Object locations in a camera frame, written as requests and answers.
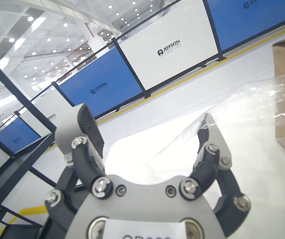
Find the fence base foot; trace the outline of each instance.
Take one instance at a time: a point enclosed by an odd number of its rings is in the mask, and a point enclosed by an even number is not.
[[[149,97],[151,97],[151,94],[148,93],[148,92],[146,92],[146,94],[145,94],[145,99],[147,99],[147,98],[149,98]]]
[[[216,61],[217,61],[217,62],[221,62],[222,60],[225,60],[225,59],[227,59],[227,58],[224,57],[224,56],[222,56],[222,57],[219,57]]]

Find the yellow floor line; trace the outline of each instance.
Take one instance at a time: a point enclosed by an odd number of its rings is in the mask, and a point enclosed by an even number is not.
[[[168,91],[169,89],[172,89],[172,88],[174,88],[174,87],[176,87],[176,86],[178,86],[178,85],[180,85],[180,84],[182,84],[182,83],[184,83],[184,82],[186,82],[186,81],[188,81],[188,80],[190,80],[190,79],[192,79],[192,78],[194,78],[194,77],[196,77],[196,76],[198,76],[200,74],[203,74],[204,72],[207,72],[208,70],[210,70],[212,68],[215,68],[215,67],[221,65],[222,63],[225,63],[226,61],[229,61],[230,59],[238,57],[239,55],[242,55],[243,53],[246,53],[247,51],[249,51],[249,50],[251,50],[253,48],[256,48],[256,47],[258,47],[258,46],[260,46],[260,45],[262,45],[262,44],[264,44],[264,43],[266,43],[266,42],[268,42],[268,41],[270,41],[270,40],[272,40],[272,39],[274,39],[274,38],[276,38],[276,37],[278,37],[278,36],[280,36],[282,34],[285,34],[285,30],[283,30],[283,31],[281,31],[279,33],[276,33],[276,34],[274,34],[274,35],[272,35],[272,36],[270,36],[270,37],[268,37],[268,38],[266,38],[266,39],[264,39],[264,40],[262,40],[262,41],[260,41],[258,43],[255,43],[254,45],[249,46],[249,47],[239,51],[238,53],[235,53],[232,56],[229,56],[227,59],[224,59],[221,62],[217,62],[215,64],[212,64],[212,65],[204,68],[203,70],[197,72],[196,74],[188,76],[188,77],[186,77],[186,78],[184,78],[184,79],[182,79],[182,80],[180,80],[180,81],[178,81],[178,82],[176,82],[176,83],[166,87],[165,89],[162,89],[162,90],[152,94],[151,97],[149,97],[147,99],[140,100],[139,102],[131,105],[130,107],[125,108],[125,109],[123,109],[121,111],[118,111],[117,114],[111,115],[108,118],[100,120],[97,124],[104,123],[104,122],[106,122],[106,121],[108,121],[108,120],[110,120],[110,119],[112,119],[112,118],[114,118],[116,116],[119,116],[120,114],[122,114],[122,113],[124,113],[124,112],[126,112],[126,111],[128,111],[128,110],[130,110],[130,109],[132,109],[132,108],[134,108],[134,107],[136,107],[136,106],[138,106],[138,105],[140,105],[140,104],[142,104],[142,103],[144,103],[144,102],[146,102],[146,101],[148,101],[148,100],[150,100],[150,99],[152,99],[152,98],[154,98],[154,97],[156,97],[156,96],[158,96],[158,95],[160,95],[160,94],[162,94],[162,93],[164,93],[166,91]],[[52,148],[55,148],[56,146],[57,146],[57,144],[54,144],[53,146],[49,147],[46,151],[48,151],[48,150],[50,150]],[[22,209],[19,212],[19,214],[22,215],[22,216],[35,215],[35,214],[46,214],[46,213],[48,213],[48,211],[47,211],[45,205]],[[14,217],[12,220],[10,220],[9,224],[12,224],[16,219],[17,219],[17,217]],[[4,231],[4,229],[5,228],[3,228],[0,231],[0,236],[1,236],[2,232]]]
[[[46,209],[45,205],[41,205],[41,206],[36,206],[36,207],[31,207],[31,208],[25,208],[22,209],[21,211],[19,211],[19,214],[22,216],[26,216],[26,215],[36,215],[36,214],[47,214],[48,211]],[[8,224],[12,224],[13,222],[15,222],[18,219],[18,217],[14,217],[13,219],[11,219]],[[3,231],[4,231],[5,227],[0,231],[0,236],[2,235]]]
[[[105,119],[103,119],[103,120],[100,120],[99,122],[97,122],[97,124],[104,123],[104,122],[106,122],[106,121],[108,121],[108,120],[110,120],[110,119],[112,119],[112,118],[114,118],[114,117],[116,117],[116,116],[119,116],[120,114],[122,114],[122,113],[124,113],[124,112],[126,112],[126,111],[128,111],[128,110],[130,110],[130,109],[132,109],[132,108],[134,108],[134,107],[136,107],[136,106],[138,106],[138,105],[140,105],[140,104],[146,102],[146,101],[151,100],[152,98],[154,98],[154,97],[156,97],[156,96],[158,96],[158,95],[160,95],[160,94],[162,94],[162,93],[168,91],[169,89],[172,89],[172,88],[174,88],[174,87],[176,87],[176,86],[178,86],[178,85],[180,85],[180,84],[182,84],[182,83],[184,83],[184,82],[186,82],[186,81],[188,81],[188,80],[190,80],[190,79],[192,79],[192,78],[194,78],[194,77],[196,77],[196,76],[198,76],[198,75],[201,75],[202,73],[207,72],[208,70],[210,70],[210,69],[212,69],[212,68],[214,68],[214,67],[217,67],[218,65],[221,65],[222,63],[225,63],[226,61],[229,61],[229,60],[232,59],[232,58],[235,58],[235,57],[237,57],[237,56],[239,56],[239,55],[241,55],[241,54],[243,54],[243,53],[245,53],[245,52],[247,52],[247,51],[249,51],[249,50],[251,50],[251,49],[253,49],[253,48],[255,48],[255,47],[258,47],[258,46],[262,45],[263,43],[266,43],[266,42],[268,42],[268,41],[270,41],[270,40],[272,40],[272,39],[274,39],[274,38],[276,38],[276,37],[278,37],[278,36],[280,36],[280,35],[282,35],[282,34],[284,34],[284,33],[285,33],[285,30],[283,30],[283,31],[281,31],[281,32],[279,32],[279,33],[276,33],[276,34],[274,34],[274,35],[272,35],[272,36],[270,36],[270,37],[268,37],[268,38],[266,38],[266,39],[264,39],[264,40],[262,40],[262,41],[260,41],[260,42],[258,42],[258,43],[256,43],[256,44],[254,44],[254,45],[252,45],[252,46],[249,46],[249,47],[247,47],[247,48],[245,48],[245,49],[239,51],[238,53],[235,53],[235,54],[232,55],[232,56],[229,56],[228,58],[222,60],[221,62],[216,62],[215,64],[210,65],[210,66],[204,68],[203,70],[197,72],[196,74],[193,74],[193,75],[191,75],[191,76],[188,76],[187,78],[182,79],[182,80],[180,80],[180,81],[178,81],[178,82],[172,84],[171,86],[166,87],[166,88],[163,89],[163,90],[160,90],[160,91],[158,91],[158,92],[156,92],[156,93],[152,93],[151,97],[149,97],[149,98],[147,98],[147,99],[140,100],[139,102],[137,102],[137,103],[131,105],[130,107],[125,108],[125,109],[123,109],[123,110],[121,110],[121,111],[118,111],[116,114],[111,115],[111,116],[109,116],[109,117],[107,117],[107,118],[105,118]]]

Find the textured rubber pad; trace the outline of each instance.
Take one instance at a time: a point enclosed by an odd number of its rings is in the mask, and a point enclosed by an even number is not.
[[[82,132],[88,135],[92,144],[102,157],[104,140],[102,139],[96,120],[86,104],[79,110],[78,124],[80,125]]]

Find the transparent plastic sheet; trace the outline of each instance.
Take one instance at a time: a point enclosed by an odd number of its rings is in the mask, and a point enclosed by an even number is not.
[[[246,84],[206,113],[213,123],[202,123],[203,114],[146,162],[154,183],[189,176],[199,149],[198,131],[218,126],[231,152],[231,170],[252,203],[231,238],[284,238],[285,75]],[[221,196],[217,182],[204,196],[214,208]]]

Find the blue fence panel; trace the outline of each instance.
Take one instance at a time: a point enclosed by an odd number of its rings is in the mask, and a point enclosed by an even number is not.
[[[285,0],[208,0],[222,50],[285,21]]]
[[[142,92],[116,48],[84,67],[59,88],[74,105],[86,103],[94,116]]]
[[[0,132],[0,141],[13,153],[38,140],[40,136],[20,117]]]

